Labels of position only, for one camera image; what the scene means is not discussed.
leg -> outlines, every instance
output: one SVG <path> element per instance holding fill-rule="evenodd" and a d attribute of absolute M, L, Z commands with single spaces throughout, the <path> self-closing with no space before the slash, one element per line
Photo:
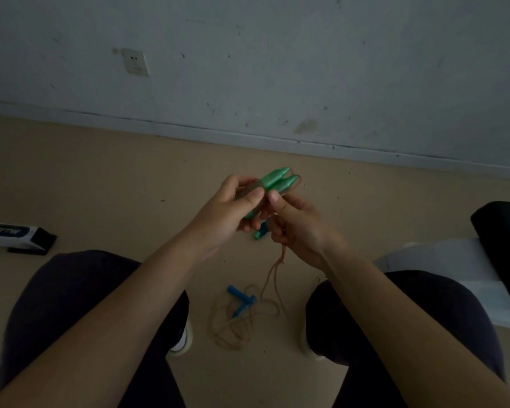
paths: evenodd
<path fill-rule="evenodd" d="M 495 329 L 467 288 L 449 278 L 419 270 L 386 275 L 504 379 L 503 352 Z M 329 281 L 320 284 L 306 304 L 306 336 L 316 354 L 349 366 L 334 407 L 406 406 L 376 351 Z"/>
<path fill-rule="evenodd" d="M 7 323 L 0 367 L 6 386 L 64 332 L 117 288 L 139 262 L 102 251 L 58 254 L 28 283 Z M 121 407 L 183 407 L 166 363 L 166 353 L 181 338 L 189 313 L 184 292 L 165 318 L 138 366 Z"/>

right hand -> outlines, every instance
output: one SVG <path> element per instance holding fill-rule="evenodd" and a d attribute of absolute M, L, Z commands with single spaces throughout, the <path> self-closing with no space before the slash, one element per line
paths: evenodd
<path fill-rule="evenodd" d="M 333 240 L 343 241 L 338 232 L 321 219 L 311 203 L 293 193 L 281 197 L 271 190 L 268 200 L 270 206 L 260 218 L 268 218 L 272 240 L 290 248 L 308 265 L 325 271 L 323 253 Z"/>

hand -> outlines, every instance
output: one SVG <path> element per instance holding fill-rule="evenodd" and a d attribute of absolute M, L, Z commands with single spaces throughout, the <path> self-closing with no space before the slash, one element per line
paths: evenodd
<path fill-rule="evenodd" d="M 342 240 L 341 236 L 308 201 L 292 193 L 281 197 L 275 190 L 268 193 L 268 199 L 270 206 L 260 218 L 268 218 L 272 240 L 290 248 L 308 265 L 325 271 L 324 249 L 331 240 Z"/>
<path fill-rule="evenodd" d="M 236 191 L 254 180 L 256 178 L 251 176 L 228 176 L 217 193 L 182 231 L 195 239 L 204 259 L 216 253 L 235 231 L 259 230 L 258 217 L 247 221 L 244 216 L 259 204 L 264 197 L 264 189 L 256 188 L 242 199 L 234 200 Z"/>

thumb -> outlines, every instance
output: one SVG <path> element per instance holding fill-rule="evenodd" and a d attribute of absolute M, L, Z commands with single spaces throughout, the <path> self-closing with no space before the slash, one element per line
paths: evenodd
<path fill-rule="evenodd" d="M 251 212 L 264 197 L 264 189 L 259 187 L 253 189 L 243 198 L 233 202 L 233 205 L 239 215 L 243 218 L 249 212 Z"/>
<path fill-rule="evenodd" d="M 288 204 L 277 191 L 271 190 L 268 192 L 268 200 L 274 212 L 278 213 L 279 217 L 283 218 L 286 222 L 293 222 L 298 217 L 299 211 Z"/>

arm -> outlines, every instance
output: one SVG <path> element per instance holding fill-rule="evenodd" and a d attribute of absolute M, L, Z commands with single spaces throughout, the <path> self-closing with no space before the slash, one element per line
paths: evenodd
<path fill-rule="evenodd" d="M 115 407 L 192 269 L 238 227 L 263 197 L 261 188 L 233 201 L 253 178 L 228 177 L 177 236 L 62 335 L 0 392 L 0 407 Z"/>
<path fill-rule="evenodd" d="M 510 407 L 510 388 L 350 249 L 310 204 L 292 195 L 269 198 L 278 214 L 269 221 L 274 241 L 326 274 L 409 407 Z"/>

